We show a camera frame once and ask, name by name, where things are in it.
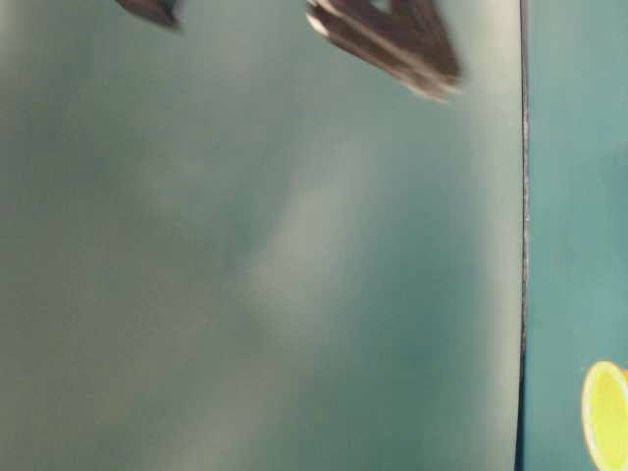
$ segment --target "metal strip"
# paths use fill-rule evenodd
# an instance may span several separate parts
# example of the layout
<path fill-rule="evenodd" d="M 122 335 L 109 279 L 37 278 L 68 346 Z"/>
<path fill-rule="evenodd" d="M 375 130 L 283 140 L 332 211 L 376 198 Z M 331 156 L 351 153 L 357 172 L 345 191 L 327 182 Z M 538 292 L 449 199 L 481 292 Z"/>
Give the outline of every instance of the metal strip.
<path fill-rule="evenodd" d="M 528 282 L 529 282 L 529 227 L 530 227 L 530 95 L 528 77 L 528 0 L 521 0 L 521 137 L 523 139 L 523 243 L 521 264 L 521 359 L 519 370 L 519 411 L 517 420 L 517 443 L 515 449 L 515 471 L 522 471 L 523 439 L 525 428 L 525 366 L 526 339 L 528 328 Z"/>

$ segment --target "yellow cup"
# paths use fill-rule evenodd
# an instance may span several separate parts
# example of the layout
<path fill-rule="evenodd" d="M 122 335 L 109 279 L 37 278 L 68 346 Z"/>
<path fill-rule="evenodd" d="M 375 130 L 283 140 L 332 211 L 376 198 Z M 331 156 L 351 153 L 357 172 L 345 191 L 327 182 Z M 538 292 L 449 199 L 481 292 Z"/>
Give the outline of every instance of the yellow cup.
<path fill-rule="evenodd" d="M 628 471 L 628 371 L 600 361 L 582 389 L 582 427 L 600 471 Z"/>

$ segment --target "blurry dark object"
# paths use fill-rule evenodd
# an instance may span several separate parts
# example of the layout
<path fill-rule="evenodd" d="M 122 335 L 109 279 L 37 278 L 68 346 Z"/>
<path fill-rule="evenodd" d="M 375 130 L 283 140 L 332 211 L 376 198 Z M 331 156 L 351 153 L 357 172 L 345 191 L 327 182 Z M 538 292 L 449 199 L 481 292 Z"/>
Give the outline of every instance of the blurry dark object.
<path fill-rule="evenodd" d="M 152 23 L 168 28 L 176 28 L 179 23 L 173 13 L 174 4 L 164 0 L 116 0 L 122 8 Z"/>
<path fill-rule="evenodd" d="M 307 18 L 337 47 L 430 98 L 455 91 L 461 70 L 434 0 L 308 0 Z"/>

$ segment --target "green surface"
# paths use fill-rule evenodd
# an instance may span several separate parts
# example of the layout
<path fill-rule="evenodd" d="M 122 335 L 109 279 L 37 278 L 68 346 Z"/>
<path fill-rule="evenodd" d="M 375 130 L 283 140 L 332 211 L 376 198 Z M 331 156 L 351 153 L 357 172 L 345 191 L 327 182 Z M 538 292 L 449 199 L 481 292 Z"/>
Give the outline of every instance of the green surface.
<path fill-rule="evenodd" d="M 510 468 L 519 5 L 442 4 L 448 105 L 301 2 L 2 2 L 0 469 Z"/>
<path fill-rule="evenodd" d="M 580 393 L 628 368 L 628 6 L 530 0 L 526 470 L 592 470 Z"/>

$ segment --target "teal panel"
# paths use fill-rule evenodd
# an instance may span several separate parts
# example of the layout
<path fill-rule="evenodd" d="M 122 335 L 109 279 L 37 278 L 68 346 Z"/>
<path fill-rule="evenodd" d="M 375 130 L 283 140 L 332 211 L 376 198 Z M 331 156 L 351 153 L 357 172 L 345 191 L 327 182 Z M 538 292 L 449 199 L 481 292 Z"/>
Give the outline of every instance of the teal panel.
<path fill-rule="evenodd" d="M 509 469 L 519 5 L 413 96 L 302 2 L 0 5 L 0 468 Z"/>
<path fill-rule="evenodd" d="M 530 0 L 529 470 L 595 469 L 583 381 L 628 365 L 627 23 L 619 0 Z"/>

